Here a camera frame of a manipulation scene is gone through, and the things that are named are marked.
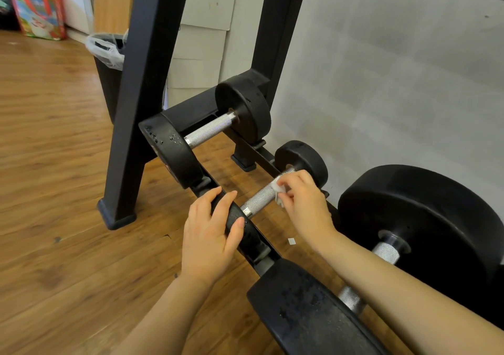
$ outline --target forearm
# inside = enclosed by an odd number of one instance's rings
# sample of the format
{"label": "forearm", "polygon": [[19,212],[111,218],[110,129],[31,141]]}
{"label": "forearm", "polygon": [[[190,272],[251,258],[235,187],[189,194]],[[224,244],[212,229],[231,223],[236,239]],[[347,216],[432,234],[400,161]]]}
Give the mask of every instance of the forearm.
{"label": "forearm", "polygon": [[210,291],[210,285],[181,275],[114,354],[180,354],[192,320]]}
{"label": "forearm", "polygon": [[502,353],[503,331],[337,231],[316,249],[415,353]]}

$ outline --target dumbbell weight plate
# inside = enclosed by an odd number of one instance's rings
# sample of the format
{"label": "dumbbell weight plate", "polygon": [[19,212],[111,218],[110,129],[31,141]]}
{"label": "dumbbell weight plate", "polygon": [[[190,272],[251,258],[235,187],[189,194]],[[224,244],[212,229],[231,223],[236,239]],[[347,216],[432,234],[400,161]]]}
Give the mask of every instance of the dumbbell weight plate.
{"label": "dumbbell weight plate", "polygon": [[203,171],[198,159],[163,114],[140,122],[139,127],[156,155],[184,189],[202,179]]}
{"label": "dumbbell weight plate", "polygon": [[411,253],[397,266],[472,309],[504,255],[504,226],[492,208],[426,169],[370,169],[341,195],[338,211],[340,231],[369,250],[380,231],[404,239]]}
{"label": "dumbbell weight plate", "polygon": [[231,77],[215,87],[215,102],[220,113],[233,110],[238,116],[234,129],[246,142],[254,144],[271,128],[270,108],[257,86],[240,75]]}
{"label": "dumbbell weight plate", "polygon": [[305,169],[319,188],[325,185],[329,177],[325,165],[317,151],[299,140],[288,141],[275,152],[275,167],[282,172],[287,166],[293,166],[297,171]]}

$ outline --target white cloth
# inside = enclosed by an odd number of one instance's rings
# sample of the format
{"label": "white cloth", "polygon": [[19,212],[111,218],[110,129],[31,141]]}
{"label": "white cloth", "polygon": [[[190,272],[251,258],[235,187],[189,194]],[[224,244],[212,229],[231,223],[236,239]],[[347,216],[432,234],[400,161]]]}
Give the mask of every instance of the white cloth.
{"label": "white cloth", "polygon": [[278,205],[280,205],[282,208],[284,207],[283,206],[283,202],[282,200],[280,199],[280,197],[278,197],[278,194],[280,192],[282,193],[285,193],[285,185],[278,185],[277,184],[277,181],[278,179],[280,179],[280,176],[276,177],[272,182],[271,182],[271,188],[273,188],[273,190],[275,191],[275,201]]}

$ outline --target black trash bin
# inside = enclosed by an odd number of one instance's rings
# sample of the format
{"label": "black trash bin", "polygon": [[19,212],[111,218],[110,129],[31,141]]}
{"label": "black trash bin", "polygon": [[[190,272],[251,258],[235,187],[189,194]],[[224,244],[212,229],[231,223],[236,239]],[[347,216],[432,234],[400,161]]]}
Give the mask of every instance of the black trash bin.
{"label": "black trash bin", "polygon": [[120,34],[92,34],[86,48],[93,54],[110,120],[114,123],[123,74],[125,40]]}

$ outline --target hand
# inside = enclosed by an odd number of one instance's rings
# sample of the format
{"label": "hand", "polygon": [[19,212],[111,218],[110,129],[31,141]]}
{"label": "hand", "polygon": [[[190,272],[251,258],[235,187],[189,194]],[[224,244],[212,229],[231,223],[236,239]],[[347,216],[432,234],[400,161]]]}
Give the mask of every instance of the hand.
{"label": "hand", "polygon": [[211,189],[189,208],[182,243],[182,273],[211,288],[226,271],[243,237],[243,217],[236,219],[226,239],[224,234],[229,207],[236,191],[227,193],[211,215],[211,202],[222,188]]}
{"label": "hand", "polygon": [[278,197],[299,234],[320,253],[328,238],[336,233],[324,194],[305,170],[284,174],[277,184],[290,188]]}

